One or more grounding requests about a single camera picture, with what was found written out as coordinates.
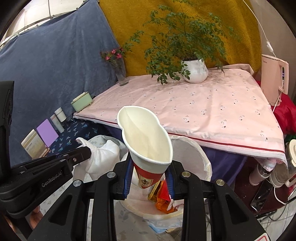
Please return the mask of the operator hand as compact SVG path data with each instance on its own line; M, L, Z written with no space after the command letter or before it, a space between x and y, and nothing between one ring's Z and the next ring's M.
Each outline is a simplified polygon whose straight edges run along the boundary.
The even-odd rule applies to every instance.
M40 206L37 206L30 214L30 225L32 229L35 229L42 218L43 214L41 213Z

